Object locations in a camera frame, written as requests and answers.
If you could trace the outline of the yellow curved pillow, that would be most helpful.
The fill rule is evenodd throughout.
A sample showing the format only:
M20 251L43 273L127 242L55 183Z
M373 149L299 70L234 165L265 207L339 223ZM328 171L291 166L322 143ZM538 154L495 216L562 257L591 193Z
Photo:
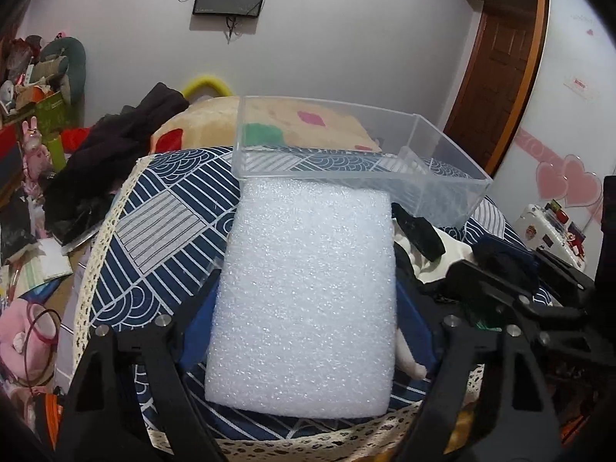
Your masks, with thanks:
M219 77L214 75L199 75L189 80L181 88L183 96L189 101L196 101L201 97L232 97L232 89Z

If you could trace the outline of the blue patterned tablecloth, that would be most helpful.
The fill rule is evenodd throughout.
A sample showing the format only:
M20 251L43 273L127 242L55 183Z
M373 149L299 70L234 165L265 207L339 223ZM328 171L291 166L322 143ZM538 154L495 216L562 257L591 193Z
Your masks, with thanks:
M226 250L239 200L227 147L173 151L139 160L94 244L74 317L74 356L91 328L143 328L173 314ZM237 411L205 399L205 368L188 391L223 453L233 461L382 461L410 427L429 389L402 373L385 415L315 420Z

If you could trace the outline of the green cardboard box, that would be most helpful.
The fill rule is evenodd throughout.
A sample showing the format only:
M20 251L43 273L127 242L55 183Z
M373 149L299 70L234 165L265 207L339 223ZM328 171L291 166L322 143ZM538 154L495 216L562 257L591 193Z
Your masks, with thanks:
M34 106L34 115L38 120L38 131L43 139L53 139L65 128L74 125L75 116L72 106L60 92L54 93Z

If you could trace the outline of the pink rabbit doll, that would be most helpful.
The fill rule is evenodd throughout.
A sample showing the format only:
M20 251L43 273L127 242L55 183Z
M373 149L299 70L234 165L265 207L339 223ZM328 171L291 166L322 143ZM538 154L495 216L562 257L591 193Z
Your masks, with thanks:
M37 117L32 116L29 121L22 122L22 135L22 187L27 196L38 200L43 194L39 179L50 174L53 167L49 150L38 129Z

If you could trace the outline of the brown wooden door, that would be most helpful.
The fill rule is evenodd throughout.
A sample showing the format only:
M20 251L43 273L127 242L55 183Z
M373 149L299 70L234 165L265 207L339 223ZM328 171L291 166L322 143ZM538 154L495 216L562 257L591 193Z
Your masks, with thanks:
M484 6L445 134L493 175L531 86L544 0L478 1Z

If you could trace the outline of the pink plush toy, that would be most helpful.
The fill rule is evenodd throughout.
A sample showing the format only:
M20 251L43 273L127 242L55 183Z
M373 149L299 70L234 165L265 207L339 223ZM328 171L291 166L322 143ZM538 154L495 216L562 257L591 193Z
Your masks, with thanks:
M27 386L45 378L58 342L56 318L45 306L18 298L1 315L1 364Z

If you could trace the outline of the white sock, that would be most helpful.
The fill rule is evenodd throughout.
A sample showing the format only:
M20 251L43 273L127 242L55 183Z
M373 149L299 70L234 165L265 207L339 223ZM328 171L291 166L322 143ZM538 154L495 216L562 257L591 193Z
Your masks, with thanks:
M393 221L393 230L393 241L402 249L403 262L410 265L412 274L423 284L442 280L456 262L475 264L470 245L455 240L424 219L417 229L402 228Z

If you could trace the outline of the black clothes pile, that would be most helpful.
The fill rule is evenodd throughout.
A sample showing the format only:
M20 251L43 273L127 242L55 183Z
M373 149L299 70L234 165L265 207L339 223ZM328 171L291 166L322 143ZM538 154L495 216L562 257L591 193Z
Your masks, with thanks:
M99 119L44 190L46 231L67 244L103 221L113 189L147 155L151 136L188 106L180 92L159 82L138 105Z

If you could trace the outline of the white sticker-covered appliance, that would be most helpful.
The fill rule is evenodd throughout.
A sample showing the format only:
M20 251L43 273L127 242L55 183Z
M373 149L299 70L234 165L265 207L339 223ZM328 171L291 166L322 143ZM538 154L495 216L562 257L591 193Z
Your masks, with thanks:
M529 204L515 221L514 230L528 249L545 249L580 271L586 269L586 236L556 200L545 206Z

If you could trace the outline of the clear plastic storage box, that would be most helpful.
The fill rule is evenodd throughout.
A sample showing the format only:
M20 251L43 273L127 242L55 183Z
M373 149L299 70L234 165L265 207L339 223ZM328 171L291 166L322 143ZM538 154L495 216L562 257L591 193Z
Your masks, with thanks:
M268 96L240 98L238 115L245 116L246 102L258 97ZM408 213L440 228L464 224L491 185L489 174L421 115L331 100L274 98L315 102L351 115L380 150L248 145L238 126L232 168L241 181L294 178L381 190Z

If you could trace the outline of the grey-green plush toy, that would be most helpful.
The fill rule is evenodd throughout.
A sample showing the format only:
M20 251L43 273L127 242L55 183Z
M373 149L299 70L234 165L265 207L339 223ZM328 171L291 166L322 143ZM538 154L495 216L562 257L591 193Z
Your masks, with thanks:
M38 55L30 82L43 81L57 88L65 103L76 105L85 88L85 47L77 38L57 38L48 43Z

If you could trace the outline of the pink heart decoration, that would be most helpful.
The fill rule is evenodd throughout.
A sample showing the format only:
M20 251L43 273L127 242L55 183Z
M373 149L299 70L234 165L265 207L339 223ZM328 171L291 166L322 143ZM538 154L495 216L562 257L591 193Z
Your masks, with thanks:
M568 208L593 206L603 192L597 175L587 171L581 158L573 154L560 163L539 163L536 184L542 199L563 200Z

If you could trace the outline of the white foam block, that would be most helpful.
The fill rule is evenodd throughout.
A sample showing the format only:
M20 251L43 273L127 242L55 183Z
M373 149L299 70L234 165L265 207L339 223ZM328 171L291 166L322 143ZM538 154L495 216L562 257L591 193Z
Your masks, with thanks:
M316 181L247 181L220 275L206 399L279 416L380 416L395 335L390 197Z

